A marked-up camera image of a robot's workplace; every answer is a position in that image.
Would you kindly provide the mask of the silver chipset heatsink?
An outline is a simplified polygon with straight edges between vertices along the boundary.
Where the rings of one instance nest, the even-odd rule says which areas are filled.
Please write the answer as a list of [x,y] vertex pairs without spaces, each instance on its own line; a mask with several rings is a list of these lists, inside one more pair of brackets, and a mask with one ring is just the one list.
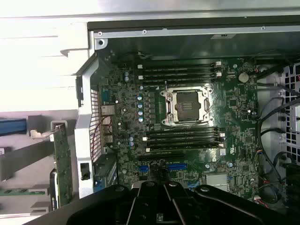
[[227,182],[226,174],[207,174],[206,184],[229,192],[229,184]]

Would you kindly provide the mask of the blue expansion slot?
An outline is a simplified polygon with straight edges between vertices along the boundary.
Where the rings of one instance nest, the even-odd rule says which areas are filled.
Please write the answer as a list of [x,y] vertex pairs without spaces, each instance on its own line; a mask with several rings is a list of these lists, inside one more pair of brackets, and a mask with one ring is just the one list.
[[186,163],[172,163],[172,164],[147,164],[147,165],[139,165],[138,172],[147,173],[151,169],[162,170],[166,173],[170,173],[173,171],[183,171],[187,169]]

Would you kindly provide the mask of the black plastic shroud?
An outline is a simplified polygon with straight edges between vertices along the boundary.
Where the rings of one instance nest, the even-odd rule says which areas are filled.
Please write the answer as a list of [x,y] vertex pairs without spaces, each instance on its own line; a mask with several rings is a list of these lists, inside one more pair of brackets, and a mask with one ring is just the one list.
[[286,167],[286,195],[288,205],[300,209],[300,166],[289,164]]

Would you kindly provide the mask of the black RAM slot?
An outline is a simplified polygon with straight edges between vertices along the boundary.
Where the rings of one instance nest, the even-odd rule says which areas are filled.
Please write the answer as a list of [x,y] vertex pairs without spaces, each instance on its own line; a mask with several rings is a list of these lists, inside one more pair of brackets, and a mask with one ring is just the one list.
[[191,141],[191,142],[148,142],[146,145],[147,147],[167,147],[167,146],[211,146],[211,145],[218,145],[221,142],[218,141]]
[[213,83],[216,80],[143,80],[143,85],[190,85],[190,84],[205,84]]
[[214,68],[210,67],[195,67],[195,68],[153,68],[145,69],[144,73],[171,73],[171,72],[205,72],[212,73],[215,72]]
[[146,68],[174,68],[174,67],[179,67],[179,68],[187,68],[187,67],[220,67],[222,66],[221,61],[216,61],[214,63],[208,63],[208,64],[170,64],[170,65],[143,65],[143,64],[138,64],[137,68],[138,69],[146,69]]
[[157,131],[148,131],[147,135],[154,135],[160,133],[176,133],[176,132],[217,132],[219,131],[218,127],[203,127],[203,128],[185,128],[185,129],[169,129],[169,130],[157,130]]
[[169,141],[169,140],[219,140],[222,137],[217,135],[182,135],[182,136],[154,136],[154,137],[143,137],[142,141]]
[[216,72],[212,74],[153,74],[153,75],[139,75],[139,80],[146,80],[146,79],[166,79],[166,78],[216,78],[221,77],[221,72]]

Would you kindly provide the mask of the green RAM stick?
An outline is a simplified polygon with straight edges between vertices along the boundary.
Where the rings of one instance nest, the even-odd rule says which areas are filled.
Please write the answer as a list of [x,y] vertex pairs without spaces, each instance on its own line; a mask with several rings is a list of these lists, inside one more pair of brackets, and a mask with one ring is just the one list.
[[29,190],[25,188],[0,189],[0,196],[46,195],[46,191]]

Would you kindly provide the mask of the long black expansion slot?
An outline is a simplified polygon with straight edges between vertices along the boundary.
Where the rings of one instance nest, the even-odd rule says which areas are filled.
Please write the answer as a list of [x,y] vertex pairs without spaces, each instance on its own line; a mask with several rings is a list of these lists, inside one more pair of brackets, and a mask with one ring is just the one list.
[[138,156],[138,160],[139,161],[151,161],[151,160],[160,160],[160,159],[183,158],[184,156],[185,156],[185,154],[183,154],[183,153],[142,155],[142,156]]

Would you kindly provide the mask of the grey PC case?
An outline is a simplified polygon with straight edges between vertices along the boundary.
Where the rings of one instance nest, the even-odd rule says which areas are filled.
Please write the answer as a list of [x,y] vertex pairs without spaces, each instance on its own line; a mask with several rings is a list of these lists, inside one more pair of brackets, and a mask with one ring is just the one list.
[[300,165],[300,149],[286,142],[286,108],[300,93],[281,84],[284,68],[300,63],[297,15],[151,18],[89,22],[93,54],[76,75],[79,116],[75,127],[79,195],[85,197],[117,182],[116,155],[105,150],[99,82],[119,60],[243,58],[255,66],[258,187],[252,200],[266,205],[287,200],[286,167]]

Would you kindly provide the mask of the green motherboard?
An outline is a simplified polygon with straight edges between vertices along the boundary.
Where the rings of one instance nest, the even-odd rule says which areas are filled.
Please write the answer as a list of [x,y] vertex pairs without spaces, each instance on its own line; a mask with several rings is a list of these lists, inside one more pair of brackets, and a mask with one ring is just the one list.
[[[145,69],[138,69],[137,65],[208,64],[216,61],[221,61],[222,66],[210,68],[215,69],[215,72],[212,73],[221,72],[221,77],[150,79],[216,80],[213,83],[208,83],[213,89],[210,115],[214,120],[211,123],[208,125],[185,127],[162,125],[161,119],[164,110],[159,100],[159,92],[165,89],[165,85],[145,86],[143,85],[143,80],[139,80],[138,76],[212,73],[144,73],[143,70]],[[101,106],[103,105],[101,102],[101,90],[108,89],[112,92],[112,102],[107,105],[115,105],[115,114],[111,115],[112,125],[110,127],[102,126],[100,122],[98,131],[101,135],[102,144],[105,134],[113,136],[113,146],[103,147],[105,150],[110,150],[116,155],[117,182],[127,188],[134,188],[139,185],[139,181],[147,179],[148,172],[138,172],[138,166],[147,165],[151,161],[164,161],[166,164],[186,163],[186,170],[169,173],[171,180],[193,188],[196,185],[206,184],[207,174],[226,174],[229,193],[252,200],[259,183],[256,173],[258,163],[254,159],[254,154],[257,150],[256,123],[258,119],[258,99],[254,69],[255,66],[245,62],[243,58],[119,60],[113,63],[108,74],[102,76],[98,89]],[[247,83],[241,83],[238,80],[238,76],[242,72],[249,75]],[[209,127],[218,127],[219,131],[146,134],[148,131]],[[221,143],[211,146],[147,147],[147,143],[191,142],[200,140],[142,141],[143,137],[217,134],[222,138],[219,140],[210,140]],[[142,155],[171,153],[183,153],[185,156],[183,158],[151,161],[138,160],[138,156]]]

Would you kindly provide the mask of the grey parts rack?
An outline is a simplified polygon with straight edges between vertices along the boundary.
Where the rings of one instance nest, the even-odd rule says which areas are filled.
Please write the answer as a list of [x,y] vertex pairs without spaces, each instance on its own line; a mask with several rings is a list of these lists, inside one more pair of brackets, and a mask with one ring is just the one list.
[[0,112],[0,120],[27,120],[27,134],[0,136],[0,189],[25,188],[46,191],[46,195],[0,196],[0,215],[42,215],[52,211],[49,175],[54,168],[54,145],[49,138],[33,139],[30,131],[49,131],[54,120],[67,122],[72,165],[72,200],[79,197],[74,135],[77,117],[76,110]]

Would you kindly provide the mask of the CPU socket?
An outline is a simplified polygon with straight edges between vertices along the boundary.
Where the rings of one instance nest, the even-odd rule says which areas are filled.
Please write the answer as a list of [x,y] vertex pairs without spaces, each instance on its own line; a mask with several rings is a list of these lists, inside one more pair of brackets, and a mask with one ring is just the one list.
[[208,85],[168,87],[169,114],[166,117],[165,90],[159,92],[163,107],[161,124],[170,127],[208,125],[213,89]]

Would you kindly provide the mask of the hard disk with blue carrier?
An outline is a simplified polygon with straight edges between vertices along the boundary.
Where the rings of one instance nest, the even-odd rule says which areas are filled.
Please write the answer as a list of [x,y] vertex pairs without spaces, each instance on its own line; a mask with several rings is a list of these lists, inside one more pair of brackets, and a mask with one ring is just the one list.
[[27,134],[26,119],[0,120],[0,136]]

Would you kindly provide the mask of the metal locking lever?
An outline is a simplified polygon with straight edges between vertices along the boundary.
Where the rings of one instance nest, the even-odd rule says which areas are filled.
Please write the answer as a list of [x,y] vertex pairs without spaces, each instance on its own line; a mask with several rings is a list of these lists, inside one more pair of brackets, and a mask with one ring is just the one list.
[[168,87],[167,87],[167,80],[165,80],[165,106],[166,106],[166,117],[168,117],[168,114],[169,114],[169,100],[168,100],[167,94],[168,94]]

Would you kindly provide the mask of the silver disk bay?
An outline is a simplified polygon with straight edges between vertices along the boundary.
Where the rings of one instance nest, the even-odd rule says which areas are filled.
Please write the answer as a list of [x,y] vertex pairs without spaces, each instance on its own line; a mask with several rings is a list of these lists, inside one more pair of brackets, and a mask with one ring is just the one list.
[[[300,93],[300,63],[284,68],[281,84]],[[300,149],[300,103],[286,108],[286,142],[291,148]]]

